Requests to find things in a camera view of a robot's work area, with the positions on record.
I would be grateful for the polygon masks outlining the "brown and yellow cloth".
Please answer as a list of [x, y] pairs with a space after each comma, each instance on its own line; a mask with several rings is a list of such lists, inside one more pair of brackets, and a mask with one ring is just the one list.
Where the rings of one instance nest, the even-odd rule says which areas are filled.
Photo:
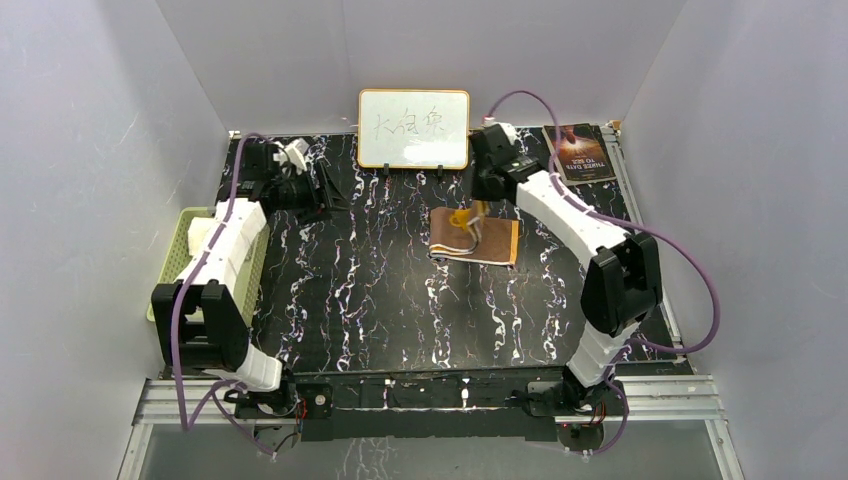
[[435, 260], [514, 267], [520, 221], [493, 217], [489, 213], [489, 204], [484, 201], [473, 201], [467, 209], [432, 209], [429, 256]]

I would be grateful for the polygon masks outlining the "white towel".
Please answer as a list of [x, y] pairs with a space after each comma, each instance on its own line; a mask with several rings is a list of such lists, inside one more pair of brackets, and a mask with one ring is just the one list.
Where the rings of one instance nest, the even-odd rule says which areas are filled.
[[209, 249], [212, 235], [218, 227], [214, 217], [194, 217], [187, 230], [188, 254], [194, 258]]

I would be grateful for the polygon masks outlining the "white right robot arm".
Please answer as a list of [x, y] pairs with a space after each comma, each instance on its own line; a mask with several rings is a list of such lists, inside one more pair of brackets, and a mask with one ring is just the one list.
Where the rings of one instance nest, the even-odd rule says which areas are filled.
[[585, 272], [580, 307], [586, 325], [565, 367], [565, 405], [590, 413], [603, 399], [616, 356], [639, 323], [662, 302], [658, 244], [603, 220], [562, 184], [543, 161], [520, 153], [509, 123], [488, 120], [468, 136], [474, 157], [471, 194], [486, 202], [508, 201], [542, 223], [567, 247]]

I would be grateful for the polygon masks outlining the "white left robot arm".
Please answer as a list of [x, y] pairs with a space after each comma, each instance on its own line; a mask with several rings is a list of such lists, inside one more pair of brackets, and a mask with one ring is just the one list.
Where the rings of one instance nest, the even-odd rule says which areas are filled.
[[214, 213], [196, 229], [200, 239], [188, 264], [151, 295], [160, 348], [174, 372], [188, 367], [260, 392], [260, 403], [275, 416], [294, 411], [299, 391], [283, 379], [282, 361], [251, 343], [236, 290], [274, 213], [292, 211], [307, 225], [347, 210], [326, 167], [309, 159], [308, 149], [303, 138], [240, 140]]

